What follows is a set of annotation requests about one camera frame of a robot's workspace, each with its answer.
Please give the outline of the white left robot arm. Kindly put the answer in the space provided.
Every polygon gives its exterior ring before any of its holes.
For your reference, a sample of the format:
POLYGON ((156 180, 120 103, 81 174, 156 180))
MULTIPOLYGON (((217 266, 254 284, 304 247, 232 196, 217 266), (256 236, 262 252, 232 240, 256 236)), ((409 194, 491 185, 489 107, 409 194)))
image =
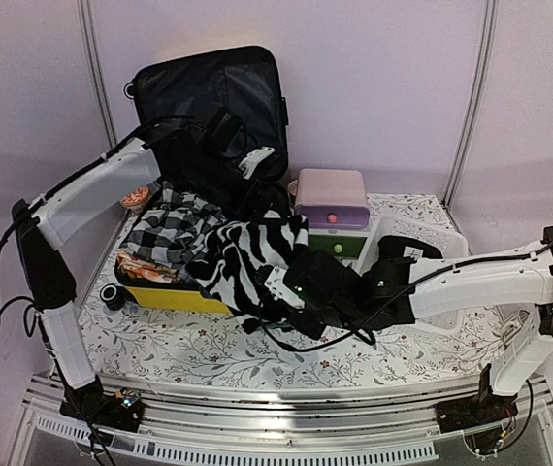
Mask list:
POLYGON ((88 420, 103 420, 111 403, 93 386, 96 372, 78 320, 78 262, 71 253, 124 195, 157 181, 194 192, 231 215, 247 183, 231 155, 249 142, 242 119, 224 106, 206 116, 157 117, 37 198, 15 203, 16 246, 41 313, 42 337, 60 375, 75 390, 74 407, 88 420))

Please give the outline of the black garment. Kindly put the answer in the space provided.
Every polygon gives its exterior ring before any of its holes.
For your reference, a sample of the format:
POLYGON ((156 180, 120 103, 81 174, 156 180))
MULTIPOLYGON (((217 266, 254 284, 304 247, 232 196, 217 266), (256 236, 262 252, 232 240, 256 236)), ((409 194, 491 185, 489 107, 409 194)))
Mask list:
MULTIPOLYGON (((441 259, 443 255, 438 248, 422 241, 388 235, 377 242, 377 253, 372 258, 376 262, 363 274, 364 287, 359 303, 365 317, 409 285, 410 267, 416 260, 441 259)), ((413 324, 415 317, 409 302, 413 292, 411 289, 393 301, 368 323, 367 329, 379 331, 393 325, 413 324)))

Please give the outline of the yellow Pikachu suitcase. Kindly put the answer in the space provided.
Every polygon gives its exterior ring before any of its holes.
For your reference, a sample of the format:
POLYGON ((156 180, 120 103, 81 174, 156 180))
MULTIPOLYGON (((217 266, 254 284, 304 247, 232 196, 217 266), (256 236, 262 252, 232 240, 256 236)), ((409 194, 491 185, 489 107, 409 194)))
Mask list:
POLYGON ((157 63, 128 92, 164 169, 102 302, 254 315, 260 271, 287 266, 307 234, 279 184, 287 114, 273 55, 247 46, 157 63))

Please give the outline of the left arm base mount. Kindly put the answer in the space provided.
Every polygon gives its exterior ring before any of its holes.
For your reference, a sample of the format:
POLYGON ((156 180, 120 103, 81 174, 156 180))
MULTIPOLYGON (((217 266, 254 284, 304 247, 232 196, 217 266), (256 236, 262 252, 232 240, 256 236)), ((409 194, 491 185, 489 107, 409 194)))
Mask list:
POLYGON ((78 390, 66 390, 59 412, 92 426, 137 433, 145 406, 142 401, 135 401, 127 406, 122 398, 107 395, 95 388, 84 387, 78 390))

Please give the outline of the white plastic basket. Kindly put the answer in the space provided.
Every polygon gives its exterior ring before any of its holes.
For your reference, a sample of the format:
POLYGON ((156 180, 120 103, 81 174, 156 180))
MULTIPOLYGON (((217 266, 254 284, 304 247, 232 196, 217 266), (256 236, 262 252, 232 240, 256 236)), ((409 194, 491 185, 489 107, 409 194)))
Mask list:
MULTIPOLYGON (((435 247, 441 258, 460 258, 469 254, 468 241, 460 233, 395 214, 380 214, 371 223, 371 231, 353 265, 359 275, 367 272, 379 258, 378 243, 388 236, 418 240, 435 247)), ((426 318, 419 318, 413 325, 417 332, 436 333, 443 336, 457 334, 464 318, 462 310, 444 312, 426 318)))

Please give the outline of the zebra striped cloth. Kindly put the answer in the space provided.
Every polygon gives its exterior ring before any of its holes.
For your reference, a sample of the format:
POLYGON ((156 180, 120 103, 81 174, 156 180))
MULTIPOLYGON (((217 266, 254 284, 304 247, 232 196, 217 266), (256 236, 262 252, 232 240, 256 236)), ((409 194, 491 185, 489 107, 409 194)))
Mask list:
POLYGON ((206 235, 203 256, 188 262, 185 272, 234 316, 281 322, 289 311, 259 284, 257 275, 264 266, 288 268, 308 248, 308 233, 309 222, 301 215, 232 221, 206 235))

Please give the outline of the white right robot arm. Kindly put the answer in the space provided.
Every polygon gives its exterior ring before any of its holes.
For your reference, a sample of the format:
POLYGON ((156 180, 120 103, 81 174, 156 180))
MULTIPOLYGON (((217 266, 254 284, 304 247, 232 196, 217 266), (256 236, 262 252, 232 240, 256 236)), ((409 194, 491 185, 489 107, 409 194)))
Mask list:
POLYGON ((481 378, 468 415, 487 423, 553 353, 553 226, 541 239, 505 252, 462 258, 379 259, 358 274, 320 250, 288 266, 263 266, 256 280, 292 312, 344 330, 347 337, 413 324, 444 312, 530 304, 534 311, 481 378))

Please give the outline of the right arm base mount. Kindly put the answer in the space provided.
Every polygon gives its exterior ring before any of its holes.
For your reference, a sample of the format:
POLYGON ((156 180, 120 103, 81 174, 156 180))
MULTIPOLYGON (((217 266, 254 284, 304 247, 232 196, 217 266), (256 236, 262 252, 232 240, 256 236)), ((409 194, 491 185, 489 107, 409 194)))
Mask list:
POLYGON ((474 395, 445 400, 434 406, 435 420, 441 433, 466 430, 503 420, 514 421, 518 415, 517 395, 501 396, 493 393, 489 363, 479 376, 478 391, 474 395))

